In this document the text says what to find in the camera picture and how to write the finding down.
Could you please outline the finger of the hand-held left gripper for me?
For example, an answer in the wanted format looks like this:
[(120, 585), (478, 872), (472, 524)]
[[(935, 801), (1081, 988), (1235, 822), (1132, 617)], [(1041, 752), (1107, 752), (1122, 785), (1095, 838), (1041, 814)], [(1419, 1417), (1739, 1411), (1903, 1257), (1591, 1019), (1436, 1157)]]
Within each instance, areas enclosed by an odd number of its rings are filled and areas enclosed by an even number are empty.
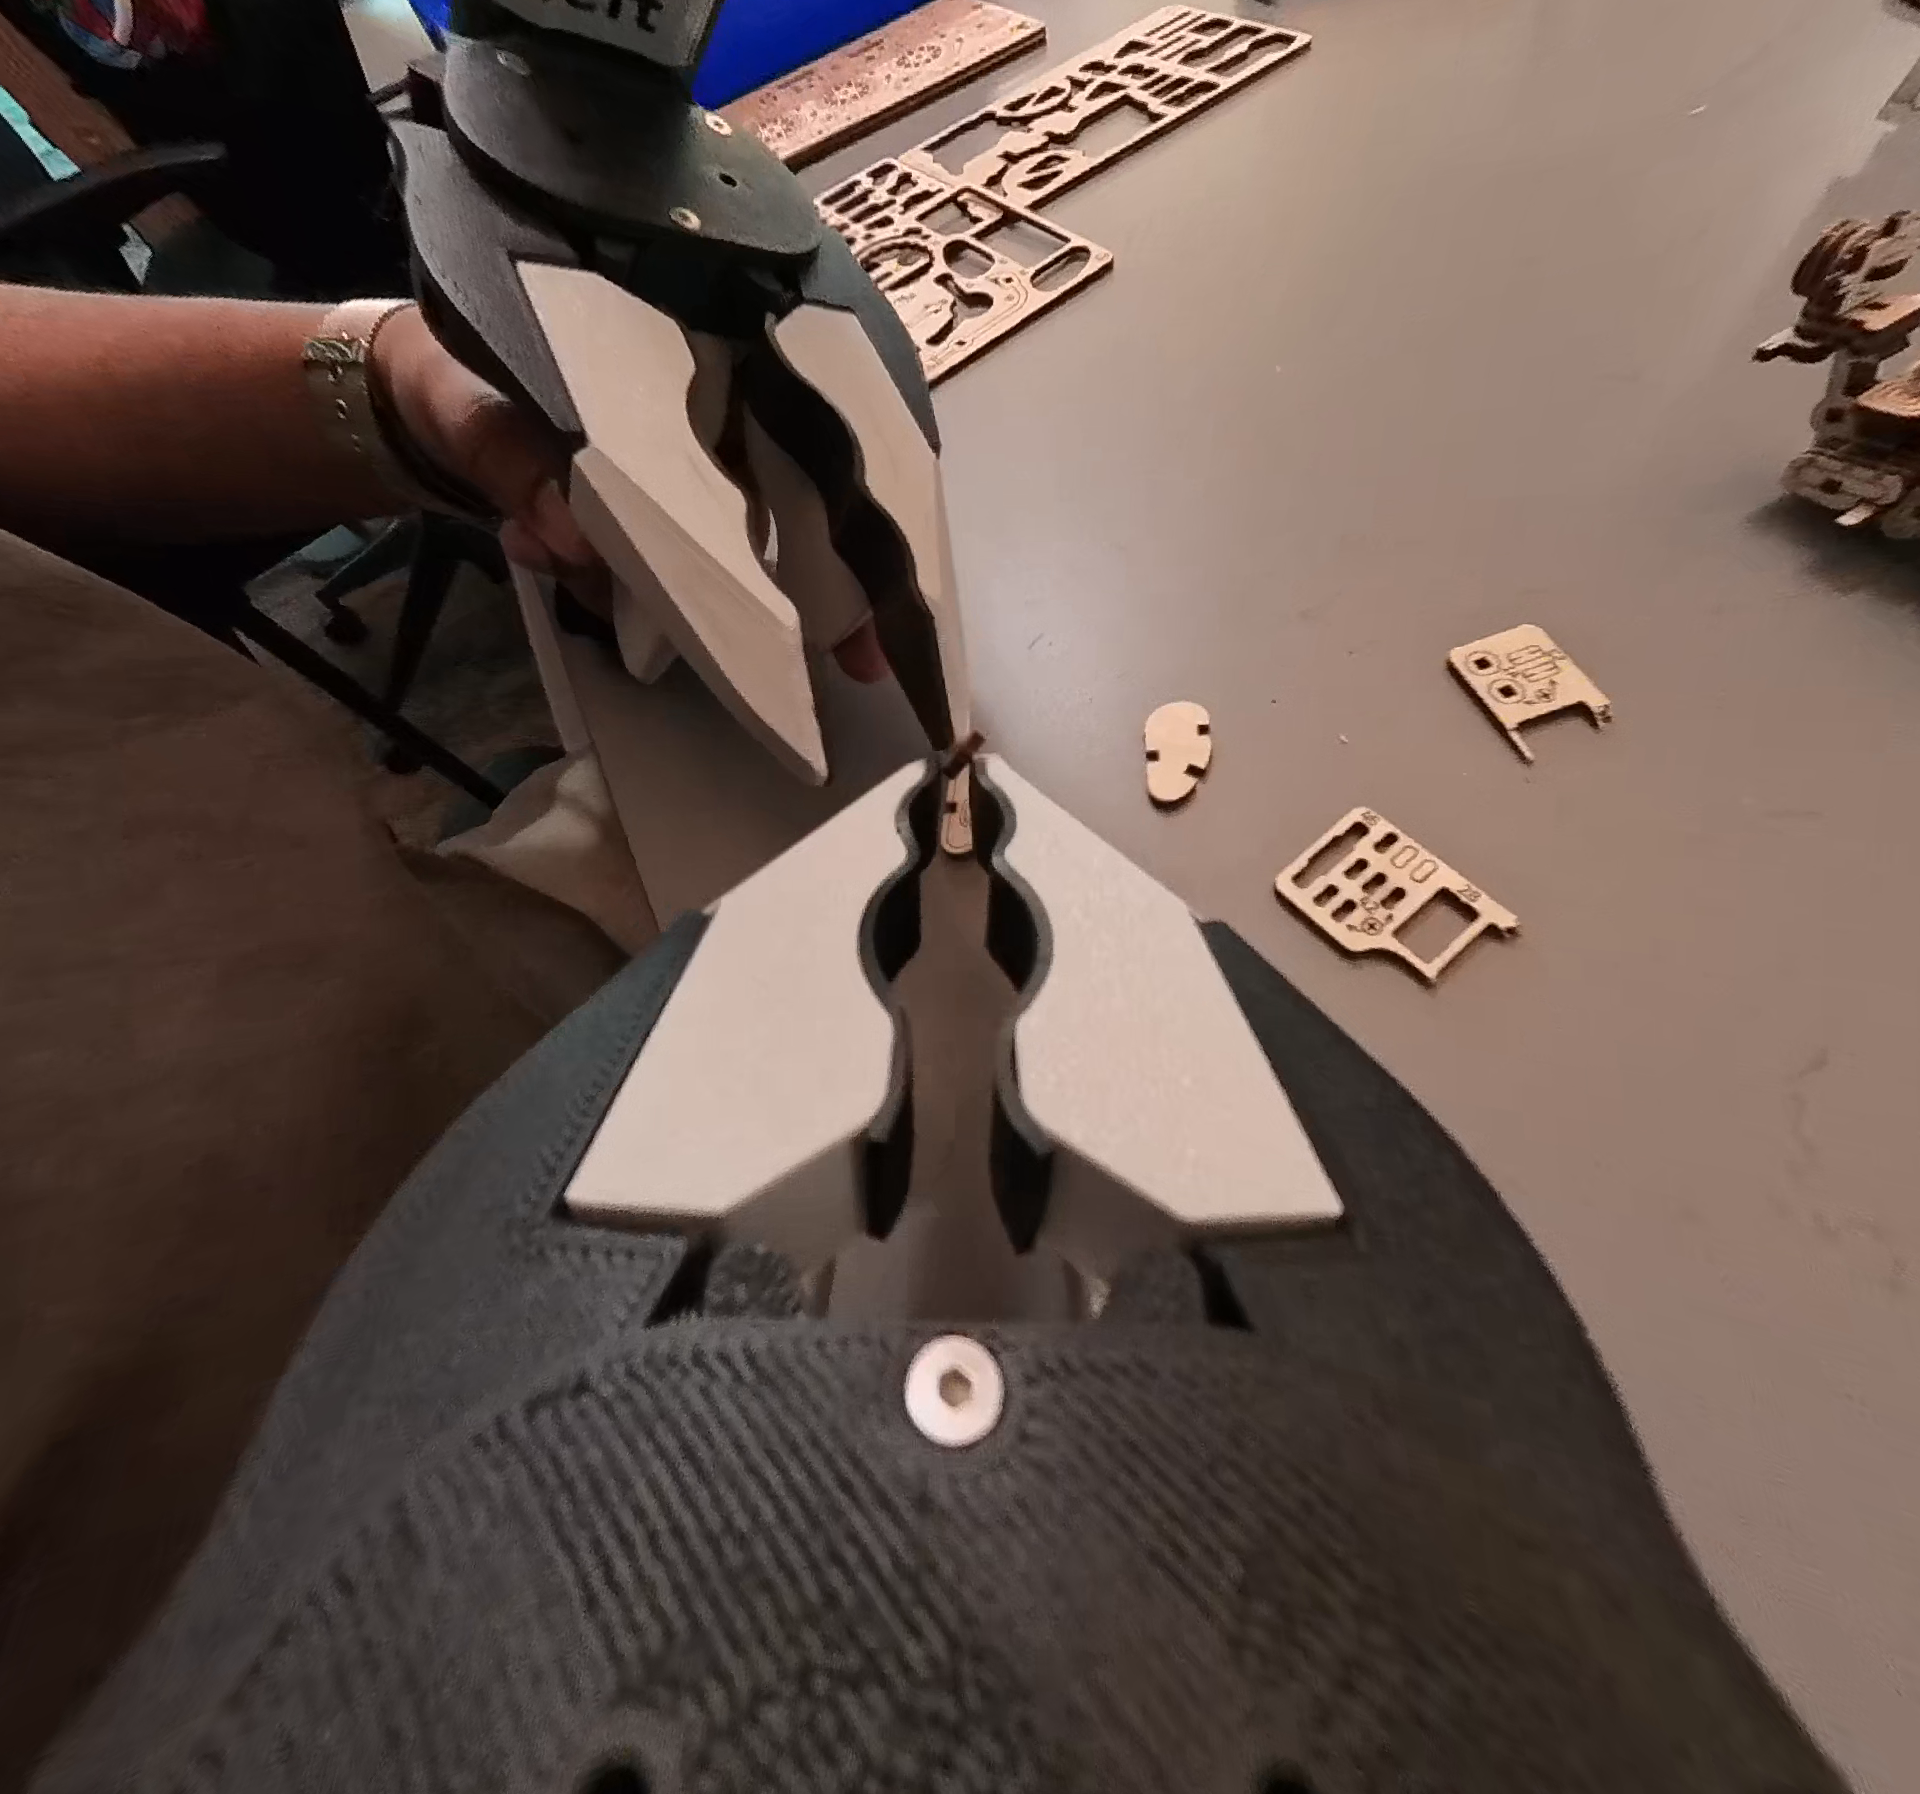
[(930, 749), (976, 728), (939, 451), (856, 311), (803, 302), (742, 362), (775, 582), (808, 650), (874, 623)]
[(681, 323), (600, 272), (514, 263), (584, 450), (570, 512), (649, 623), (791, 778), (827, 783), (803, 620), (748, 532), (748, 502), (702, 450)]

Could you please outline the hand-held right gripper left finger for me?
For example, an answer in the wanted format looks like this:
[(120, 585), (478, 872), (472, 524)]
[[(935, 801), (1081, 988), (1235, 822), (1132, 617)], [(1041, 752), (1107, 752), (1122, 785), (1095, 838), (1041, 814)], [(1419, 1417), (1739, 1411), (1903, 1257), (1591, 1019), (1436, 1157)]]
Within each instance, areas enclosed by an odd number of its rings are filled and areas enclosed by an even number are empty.
[(560, 1207), (584, 1230), (755, 1243), (840, 1315), (912, 1315), (902, 969), (947, 778), (912, 758), (721, 892)]

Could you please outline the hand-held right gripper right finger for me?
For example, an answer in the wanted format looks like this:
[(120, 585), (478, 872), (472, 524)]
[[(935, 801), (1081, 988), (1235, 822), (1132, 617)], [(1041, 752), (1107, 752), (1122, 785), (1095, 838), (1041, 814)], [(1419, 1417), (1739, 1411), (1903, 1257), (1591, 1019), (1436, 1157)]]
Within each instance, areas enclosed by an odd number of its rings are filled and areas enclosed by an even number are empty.
[(995, 1040), (991, 1187), (1084, 1287), (1138, 1256), (1333, 1230), (1342, 1197), (1206, 922), (1006, 758), (976, 758)]

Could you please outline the wooden offcut with slot grid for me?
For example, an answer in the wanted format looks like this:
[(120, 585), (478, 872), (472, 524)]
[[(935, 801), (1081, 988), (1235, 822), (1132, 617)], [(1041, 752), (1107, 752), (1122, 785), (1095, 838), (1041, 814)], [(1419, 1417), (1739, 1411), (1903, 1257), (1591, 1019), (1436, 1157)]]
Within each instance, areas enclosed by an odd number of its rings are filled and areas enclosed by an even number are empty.
[(1345, 959), (1392, 959), (1436, 988), (1479, 938), (1521, 938), (1521, 914), (1455, 872), (1406, 822), (1342, 810), (1270, 892)]

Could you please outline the person's left forearm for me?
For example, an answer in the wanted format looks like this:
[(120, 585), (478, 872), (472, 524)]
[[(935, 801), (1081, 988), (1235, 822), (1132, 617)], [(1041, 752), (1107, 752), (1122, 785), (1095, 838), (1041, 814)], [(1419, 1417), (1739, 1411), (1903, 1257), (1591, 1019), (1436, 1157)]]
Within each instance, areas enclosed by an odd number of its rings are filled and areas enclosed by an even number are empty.
[(6, 532), (169, 544), (397, 514), (365, 362), (383, 321), (377, 302), (6, 286)]

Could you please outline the grey desk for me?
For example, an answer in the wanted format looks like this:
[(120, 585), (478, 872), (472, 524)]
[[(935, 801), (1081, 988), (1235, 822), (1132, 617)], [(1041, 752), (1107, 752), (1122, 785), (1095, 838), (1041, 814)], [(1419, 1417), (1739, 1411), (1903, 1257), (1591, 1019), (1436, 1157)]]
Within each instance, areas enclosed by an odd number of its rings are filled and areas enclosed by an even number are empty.
[[(1917, 1788), (1917, 551), (1775, 502), (1821, 372), (1752, 362), (1917, 202), (1917, 13), (1274, 13), (1302, 57), (1064, 197), (1111, 272), (939, 387), (980, 717), (1499, 1185), (1761, 1667)], [(1446, 666), (1510, 623), (1613, 723), (1524, 764)], [(1338, 956), (1274, 872), (1350, 805), (1521, 938)]]

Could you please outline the person's left hand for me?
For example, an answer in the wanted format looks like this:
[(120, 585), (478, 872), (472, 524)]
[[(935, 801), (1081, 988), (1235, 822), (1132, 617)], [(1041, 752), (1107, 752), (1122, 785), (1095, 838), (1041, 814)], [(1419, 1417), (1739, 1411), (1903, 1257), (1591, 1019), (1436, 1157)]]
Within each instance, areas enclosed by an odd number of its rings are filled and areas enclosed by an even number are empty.
[(421, 488), (492, 512), (512, 563), (612, 620), (612, 570), (570, 512), (570, 451), (535, 416), (470, 372), (415, 307), (375, 329), (370, 387)]

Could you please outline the wide punched wooden sheet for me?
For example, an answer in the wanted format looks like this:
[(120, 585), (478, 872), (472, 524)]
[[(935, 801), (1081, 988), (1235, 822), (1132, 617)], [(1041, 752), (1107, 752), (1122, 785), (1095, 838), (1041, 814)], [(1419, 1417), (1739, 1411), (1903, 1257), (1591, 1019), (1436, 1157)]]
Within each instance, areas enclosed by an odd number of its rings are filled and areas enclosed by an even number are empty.
[(883, 158), (816, 202), (900, 311), (926, 387), (1111, 272), (1111, 251), (939, 168)]

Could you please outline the black office chair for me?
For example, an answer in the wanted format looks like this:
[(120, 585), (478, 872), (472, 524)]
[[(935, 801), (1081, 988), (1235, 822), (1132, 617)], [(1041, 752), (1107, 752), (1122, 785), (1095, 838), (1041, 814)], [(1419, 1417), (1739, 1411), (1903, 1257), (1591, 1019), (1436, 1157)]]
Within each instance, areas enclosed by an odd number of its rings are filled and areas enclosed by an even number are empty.
[[(72, 178), (53, 178), (34, 161), (6, 168), (6, 265), (41, 251), (105, 263), (115, 257), (126, 223), (173, 197), (199, 197), (224, 178), (224, 168), (231, 152), (222, 141), (126, 148), (98, 168), (78, 168)], [(240, 582), (224, 585), (222, 620), (240, 642), (267, 650), (287, 674), (351, 705), (351, 717), (360, 717), (383, 737), (383, 764), (391, 771), (434, 771), (472, 797), (483, 810), (492, 810), (502, 801), (502, 785), (401, 717), (458, 563), (472, 563), (492, 582), (507, 582), (507, 558), (488, 524), (462, 512), (421, 512), (377, 532), (333, 582), (318, 585), (318, 595), (360, 593), (377, 570), (407, 567), (407, 595), (383, 693), (365, 688), (360, 675), (351, 675), (351, 666), (260, 609)]]

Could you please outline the dark engraved wooden sheet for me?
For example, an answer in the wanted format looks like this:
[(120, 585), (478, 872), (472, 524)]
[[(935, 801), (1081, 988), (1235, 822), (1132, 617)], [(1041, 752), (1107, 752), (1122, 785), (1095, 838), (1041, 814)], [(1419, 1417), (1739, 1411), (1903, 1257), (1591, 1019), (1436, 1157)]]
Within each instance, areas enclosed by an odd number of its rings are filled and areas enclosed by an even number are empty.
[(718, 117), (803, 170), (1035, 48), (1044, 48), (1035, 13), (995, 0), (926, 0), (721, 105)]

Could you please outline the person's beige trousers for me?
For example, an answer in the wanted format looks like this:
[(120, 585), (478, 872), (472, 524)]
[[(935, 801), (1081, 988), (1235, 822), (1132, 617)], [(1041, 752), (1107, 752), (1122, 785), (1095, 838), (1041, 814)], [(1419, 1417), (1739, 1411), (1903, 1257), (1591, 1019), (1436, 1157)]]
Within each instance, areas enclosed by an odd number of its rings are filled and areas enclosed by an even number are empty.
[(654, 902), (592, 749), (574, 749), (521, 778), (483, 824), (443, 836), (434, 853), (492, 870), (586, 914), (624, 956), (661, 938)]

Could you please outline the long punched wooden sheet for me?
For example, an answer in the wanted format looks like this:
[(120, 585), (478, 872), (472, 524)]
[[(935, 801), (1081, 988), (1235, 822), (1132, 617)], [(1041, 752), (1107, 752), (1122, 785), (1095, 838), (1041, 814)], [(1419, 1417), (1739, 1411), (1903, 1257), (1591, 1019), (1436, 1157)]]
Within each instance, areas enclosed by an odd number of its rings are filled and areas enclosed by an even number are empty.
[(1302, 53), (1302, 30), (1166, 5), (930, 134), (902, 161), (1035, 214)]

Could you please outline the wooden offcut with square holes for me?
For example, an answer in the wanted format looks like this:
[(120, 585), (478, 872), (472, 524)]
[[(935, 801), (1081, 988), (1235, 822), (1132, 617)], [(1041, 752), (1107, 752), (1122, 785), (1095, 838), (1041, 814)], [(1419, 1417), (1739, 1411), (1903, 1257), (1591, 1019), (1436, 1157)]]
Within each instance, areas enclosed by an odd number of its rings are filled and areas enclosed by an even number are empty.
[(1524, 764), (1540, 758), (1529, 744), (1533, 723), (1560, 717), (1581, 717), (1596, 728), (1613, 723), (1608, 696), (1541, 623), (1466, 637), (1446, 654), (1446, 666)]

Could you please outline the wooden motorcycle model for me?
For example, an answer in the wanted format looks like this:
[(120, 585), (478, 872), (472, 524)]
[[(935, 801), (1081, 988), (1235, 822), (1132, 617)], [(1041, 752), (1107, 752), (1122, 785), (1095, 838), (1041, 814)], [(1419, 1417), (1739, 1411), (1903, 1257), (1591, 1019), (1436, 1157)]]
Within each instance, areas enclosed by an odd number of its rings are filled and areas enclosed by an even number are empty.
[(1920, 214), (1829, 223), (1790, 265), (1797, 321), (1752, 362), (1827, 368), (1780, 492), (1837, 527), (1920, 538)]

